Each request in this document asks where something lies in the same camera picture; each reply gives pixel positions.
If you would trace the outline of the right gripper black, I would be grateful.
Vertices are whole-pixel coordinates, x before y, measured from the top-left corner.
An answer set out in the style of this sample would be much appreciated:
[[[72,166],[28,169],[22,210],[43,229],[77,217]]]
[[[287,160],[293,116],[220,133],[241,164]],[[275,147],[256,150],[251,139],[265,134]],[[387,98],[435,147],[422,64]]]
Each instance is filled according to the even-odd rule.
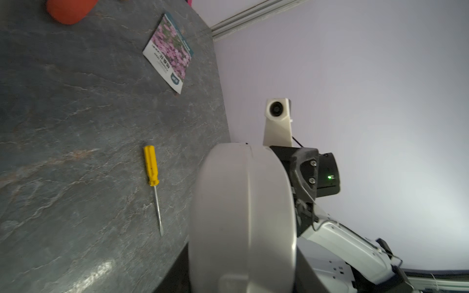
[[[340,175],[333,153],[319,153],[315,148],[271,146],[284,166],[295,197],[312,203],[318,197],[340,192]]]

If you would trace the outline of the white alarm device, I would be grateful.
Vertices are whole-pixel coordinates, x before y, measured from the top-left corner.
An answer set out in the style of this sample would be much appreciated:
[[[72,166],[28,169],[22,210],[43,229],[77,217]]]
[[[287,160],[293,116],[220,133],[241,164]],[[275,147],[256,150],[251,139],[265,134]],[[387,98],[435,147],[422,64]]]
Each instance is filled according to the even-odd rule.
[[[289,293],[296,216],[288,175],[265,146],[216,145],[195,183],[189,276],[195,293]]]

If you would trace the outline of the yellow handled screwdriver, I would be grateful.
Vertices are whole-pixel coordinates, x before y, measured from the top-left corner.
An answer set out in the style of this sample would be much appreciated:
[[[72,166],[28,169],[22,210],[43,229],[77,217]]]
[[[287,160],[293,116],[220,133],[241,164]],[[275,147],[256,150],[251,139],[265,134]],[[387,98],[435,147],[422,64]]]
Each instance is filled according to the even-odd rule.
[[[149,185],[154,190],[155,195],[155,208],[156,214],[158,216],[158,225],[160,230],[160,236],[164,235],[164,228],[162,225],[162,218],[160,213],[160,203],[158,198],[157,186],[160,183],[158,179],[158,163],[156,160],[155,147],[152,145],[147,145],[144,147],[144,157],[145,157],[145,167],[147,170],[147,176],[149,177]]]

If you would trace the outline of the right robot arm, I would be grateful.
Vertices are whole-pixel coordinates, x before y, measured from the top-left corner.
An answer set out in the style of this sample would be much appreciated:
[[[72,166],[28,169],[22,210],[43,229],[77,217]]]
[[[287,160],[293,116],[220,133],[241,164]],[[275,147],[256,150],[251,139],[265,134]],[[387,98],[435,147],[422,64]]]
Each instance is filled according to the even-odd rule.
[[[287,171],[293,190],[297,217],[297,236],[323,249],[312,272],[331,293],[341,285],[357,293],[411,293],[414,288],[394,262],[383,239],[361,237],[339,223],[316,203],[319,197],[340,191],[340,175],[332,153],[321,154],[315,148],[272,146]]]

